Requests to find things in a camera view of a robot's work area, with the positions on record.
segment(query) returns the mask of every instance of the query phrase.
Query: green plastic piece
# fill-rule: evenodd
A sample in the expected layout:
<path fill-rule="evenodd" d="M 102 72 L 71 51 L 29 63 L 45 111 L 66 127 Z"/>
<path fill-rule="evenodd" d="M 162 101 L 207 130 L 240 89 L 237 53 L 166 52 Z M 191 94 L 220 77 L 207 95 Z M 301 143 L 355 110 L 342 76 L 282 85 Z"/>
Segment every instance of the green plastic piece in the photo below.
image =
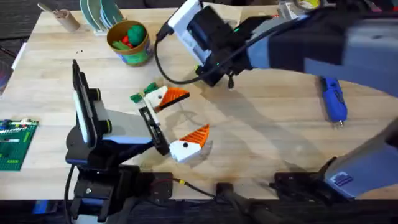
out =
<path fill-rule="evenodd" d="M 127 46 L 126 44 L 122 43 L 120 40 L 118 41 L 114 41 L 112 43 L 112 46 L 116 49 L 119 50 L 130 50 L 131 48 L 129 46 Z"/>
<path fill-rule="evenodd" d="M 148 94 L 148 93 L 151 93 L 151 92 L 153 92 L 153 91 L 155 91 L 157 89 L 159 89 L 159 87 L 156 85 L 156 83 L 151 83 L 151 84 L 149 84 L 147 86 L 147 88 L 144 89 L 144 93 Z M 130 99 L 133 102 L 138 103 L 138 102 L 140 102 L 142 100 L 142 96 L 139 93 L 136 93 L 136 94 L 130 96 Z"/>
<path fill-rule="evenodd" d="M 142 25 L 134 25 L 127 31 L 130 44 L 133 46 L 141 44 L 144 41 L 145 34 L 145 28 Z"/>
<path fill-rule="evenodd" d="M 26 126 L 11 124 L 20 121 L 7 122 L 7 128 L 0 132 L 0 170 L 19 171 L 39 122 L 31 121 Z"/>

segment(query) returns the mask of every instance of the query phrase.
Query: table surface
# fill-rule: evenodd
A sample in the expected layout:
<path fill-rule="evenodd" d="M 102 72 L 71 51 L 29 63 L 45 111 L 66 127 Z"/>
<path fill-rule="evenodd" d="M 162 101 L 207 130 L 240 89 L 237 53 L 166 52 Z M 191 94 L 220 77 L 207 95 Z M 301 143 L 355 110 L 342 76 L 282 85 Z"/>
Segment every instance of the table surface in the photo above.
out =
<path fill-rule="evenodd" d="M 276 14 L 276 6 L 215 5 L 227 21 Z M 141 21 L 151 40 L 175 9 L 131 9 L 122 13 Z M 129 67 L 108 47 L 106 37 L 95 37 L 80 11 L 72 14 L 82 24 L 67 33 L 51 14 L 43 12 L 25 52 L 0 100 L 0 118 L 29 117 L 40 121 L 20 172 L 0 172 L 0 199 L 61 199 L 70 165 L 65 162 L 65 138 L 75 123 L 72 101 L 72 59 L 77 59 L 92 88 L 100 88 L 107 108 L 137 113 L 129 96 L 160 77 L 152 59 Z M 174 36 L 159 45 L 160 61 L 176 80 L 194 76 L 194 59 Z M 159 113 L 169 141 L 204 124 L 210 135 L 203 155 L 176 163 L 150 149 L 127 164 L 142 170 L 172 172 L 204 190 L 217 182 L 232 182 L 238 193 L 252 198 L 276 198 L 267 187 L 277 171 L 317 171 L 329 158 L 352 151 L 384 129 L 398 114 L 398 99 L 380 91 L 341 82 L 348 120 L 335 130 L 325 121 L 325 110 L 313 75 L 283 70 L 242 72 L 228 90 L 227 79 L 210 88 L 185 85 L 190 98 Z M 75 171 L 71 188 L 75 185 Z M 175 185 L 174 198 L 205 198 Z M 396 185 L 368 192 L 360 198 L 398 198 Z"/>

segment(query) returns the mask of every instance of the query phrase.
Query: green ball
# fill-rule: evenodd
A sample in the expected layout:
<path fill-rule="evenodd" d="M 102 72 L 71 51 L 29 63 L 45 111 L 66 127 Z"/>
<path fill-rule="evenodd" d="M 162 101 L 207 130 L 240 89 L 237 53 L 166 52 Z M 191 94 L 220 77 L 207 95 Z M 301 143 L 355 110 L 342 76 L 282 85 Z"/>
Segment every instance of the green ball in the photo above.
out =
<path fill-rule="evenodd" d="M 145 28 L 142 25 L 134 25 L 127 31 L 130 44 L 133 46 L 141 44 L 144 41 L 145 34 Z"/>

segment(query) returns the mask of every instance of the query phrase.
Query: green lego baseplate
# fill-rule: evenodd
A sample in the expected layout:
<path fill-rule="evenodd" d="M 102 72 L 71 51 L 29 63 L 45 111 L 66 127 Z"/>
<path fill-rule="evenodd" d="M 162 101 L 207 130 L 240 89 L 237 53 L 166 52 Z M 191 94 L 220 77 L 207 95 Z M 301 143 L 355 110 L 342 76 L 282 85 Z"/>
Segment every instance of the green lego baseplate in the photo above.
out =
<path fill-rule="evenodd" d="M 38 121 L 0 121 L 0 170 L 20 171 Z"/>

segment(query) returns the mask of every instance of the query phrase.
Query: cable connector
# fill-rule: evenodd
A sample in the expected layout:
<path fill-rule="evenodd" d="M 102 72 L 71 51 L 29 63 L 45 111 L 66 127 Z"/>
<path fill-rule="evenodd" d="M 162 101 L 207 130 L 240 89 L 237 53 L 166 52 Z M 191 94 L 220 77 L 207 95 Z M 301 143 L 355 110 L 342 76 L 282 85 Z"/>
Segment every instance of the cable connector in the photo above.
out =
<path fill-rule="evenodd" d="M 173 33 L 174 30 L 168 25 L 167 22 L 165 22 L 160 28 L 160 31 L 156 34 L 156 41 L 160 42 L 167 36 L 167 34 L 170 35 Z"/>

